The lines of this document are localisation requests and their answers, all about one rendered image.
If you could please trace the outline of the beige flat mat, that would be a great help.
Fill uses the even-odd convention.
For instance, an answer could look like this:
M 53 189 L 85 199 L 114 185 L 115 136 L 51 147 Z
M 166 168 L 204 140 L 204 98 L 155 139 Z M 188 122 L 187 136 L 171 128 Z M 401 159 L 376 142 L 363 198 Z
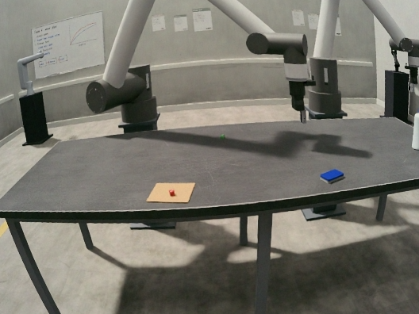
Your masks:
M 156 183 L 147 202 L 161 203 L 188 203 L 195 183 Z M 175 195 L 170 196 L 169 190 L 174 190 Z

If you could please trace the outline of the white bottle with blue cap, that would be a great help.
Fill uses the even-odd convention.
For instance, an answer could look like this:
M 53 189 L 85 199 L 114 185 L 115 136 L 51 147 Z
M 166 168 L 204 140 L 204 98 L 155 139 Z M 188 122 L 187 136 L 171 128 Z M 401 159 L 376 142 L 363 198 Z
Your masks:
M 415 114 L 414 117 L 412 148 L 419 151 L 419 113 Z

